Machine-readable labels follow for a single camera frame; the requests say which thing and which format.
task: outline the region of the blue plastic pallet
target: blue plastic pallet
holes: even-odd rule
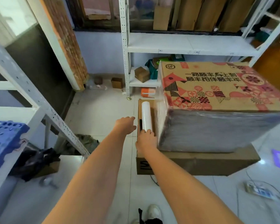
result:
[[[0,121],[0,167],[4,163],[5,155],[21,146],[20,136],[29,129],[24,123]]]

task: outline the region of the shoe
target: shoe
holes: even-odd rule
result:
[[[162,220],[162,212],[158,205],[151,204],[147,210],[147,219],[160,219]]]
[[[139,219],[134,219],[131,224],[140,224]]]

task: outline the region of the forearm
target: forearm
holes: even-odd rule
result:
[[[179,224],[242,223],[220,198],[158,149],[146,149],[144,156]]]
[[[112,131],[77,171],[45,224],[100,223],[111,205],[126,134]]]

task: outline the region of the sf logo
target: sf logo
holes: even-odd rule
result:
[[[174,69],[175,66],[173,64],[166,64],[166,68],[168,69]]]

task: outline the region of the purple object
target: purple object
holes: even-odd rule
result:
[[[20,136],[29,129],[24,123],[0,121],[0,167],[4,163],[5,155],[21,146]]]
[[[280,168],[280,159],[278,157],[278,154],[280,154],[280,151],[272,149],[272,154],[273,154],[275,165]]]

